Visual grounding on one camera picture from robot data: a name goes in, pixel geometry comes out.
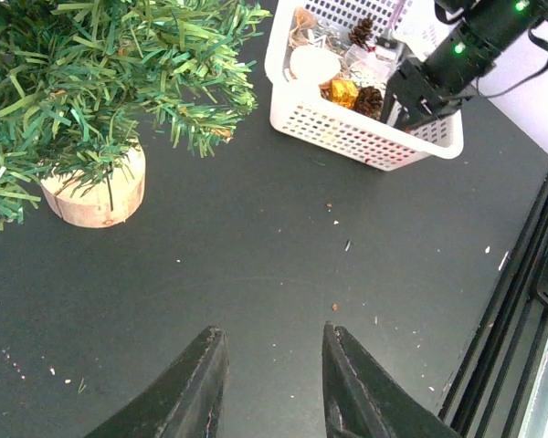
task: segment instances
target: brown pine cone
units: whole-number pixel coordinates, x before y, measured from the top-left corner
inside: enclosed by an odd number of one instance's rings
[[[365,87],[359,91],[353,110],[364,116],[379,120],[382,114],[382,93],[375,87]]]
[[[374,22],[371,18],[360,19],[357,26],[354,26],[349,34],[349,40],[356,46],[361,48],[369,48],[367,46],[367,40],[370,39],[372,35],[373,26]]]

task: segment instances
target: wooden tree base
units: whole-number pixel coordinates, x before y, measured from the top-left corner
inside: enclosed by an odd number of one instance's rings
[[[71,196],[78,183],[64,186],[67,178],[58,177],[41,182],[48,205],[57,216],[76,226],[104,228],[125,222],[138,209],[144,197],[146,160],[142,148],[137,146],[130,149],[124,162],[132,171],[133,178],[127,170],[122,172],[120,169],[110,177],[113,210],[107,182],[96,185],[84,196],[81,196],[83,189]]]

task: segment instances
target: black table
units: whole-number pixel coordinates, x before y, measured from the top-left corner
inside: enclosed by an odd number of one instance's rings
[[[226,438],[323,436],[329,319],[437,411],[548,156],[477,99],[460,158],[379,172],[275,132],[262,67],[253,81],[260,109],[213,159],[141,125],[126,224],[74,228],[43,203],[0,234],[1,438],[82,436],[209,324],[229,339]]]

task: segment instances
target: green light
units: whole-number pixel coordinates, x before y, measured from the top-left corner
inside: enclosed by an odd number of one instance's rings
[[[460,55],[461,53],[463,53],[465,51],[465,47],[466,46],[463,43],[458,43],[454,48],[455,53],[457,55]]]
[[[528,0],[520,0],[518,3],[515,4],[515,10],[518,12],[523,11],[530,2]]]

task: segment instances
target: gold foil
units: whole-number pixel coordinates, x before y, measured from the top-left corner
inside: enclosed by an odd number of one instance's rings
[[[331,82],[331,102],[348,110],[353,109],[359,90],[352,80],[334,79]]]

